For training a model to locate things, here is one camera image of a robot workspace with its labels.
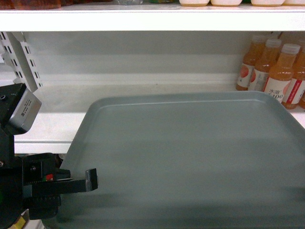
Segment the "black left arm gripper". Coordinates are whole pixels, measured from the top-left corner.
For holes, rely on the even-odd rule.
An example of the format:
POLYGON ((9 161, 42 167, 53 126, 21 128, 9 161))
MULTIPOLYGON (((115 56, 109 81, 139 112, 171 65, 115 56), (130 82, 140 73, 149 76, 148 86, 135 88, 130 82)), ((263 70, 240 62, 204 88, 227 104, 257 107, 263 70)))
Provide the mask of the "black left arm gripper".
POLYGON ((71 179, 69 170, 56 167, 52 153, 16 156, 8 121, 25 92, 23 83, 0 88, 0 227, 7 229, 25 210, 30 219, 54 217, 61 194, 90 192, 98 188, 97 169, 85 171, 85 179, 71 179))

